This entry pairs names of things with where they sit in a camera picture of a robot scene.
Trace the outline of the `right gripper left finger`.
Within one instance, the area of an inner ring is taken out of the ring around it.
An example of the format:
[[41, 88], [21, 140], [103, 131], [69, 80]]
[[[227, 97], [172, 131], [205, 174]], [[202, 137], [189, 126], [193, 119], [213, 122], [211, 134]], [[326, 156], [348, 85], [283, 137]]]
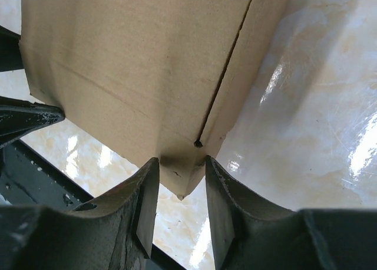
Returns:
[[130, 178], [72, 211], [1, 206], [2, 269], [145, 269], [159, 188], [153, 157]]

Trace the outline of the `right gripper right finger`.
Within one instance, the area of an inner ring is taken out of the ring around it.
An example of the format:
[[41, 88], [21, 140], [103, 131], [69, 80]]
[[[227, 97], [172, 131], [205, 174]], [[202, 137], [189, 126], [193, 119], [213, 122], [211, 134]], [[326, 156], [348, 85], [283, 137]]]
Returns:
[[292, 211], [261, 197], [206, 157], [216, 269], [375, 269], [376, 210]]

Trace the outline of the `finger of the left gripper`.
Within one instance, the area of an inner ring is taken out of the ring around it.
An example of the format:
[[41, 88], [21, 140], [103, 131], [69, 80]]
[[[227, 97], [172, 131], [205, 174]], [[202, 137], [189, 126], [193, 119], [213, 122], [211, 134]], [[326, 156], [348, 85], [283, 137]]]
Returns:
[[19, 49], [20, 38], [19, 34], [0, 26], [0, 72], [24, 68]]
[[1, 147], [64, 119], [59, 107], [1, 97]]

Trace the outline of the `brown cardboard box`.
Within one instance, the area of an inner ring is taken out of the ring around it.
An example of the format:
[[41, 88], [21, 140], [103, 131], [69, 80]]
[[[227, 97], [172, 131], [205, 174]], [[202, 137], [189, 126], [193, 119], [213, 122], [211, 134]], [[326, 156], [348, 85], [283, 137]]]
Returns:
[[21, 0], [31, 94], [182, 199], [233, 128], [288, 0]]

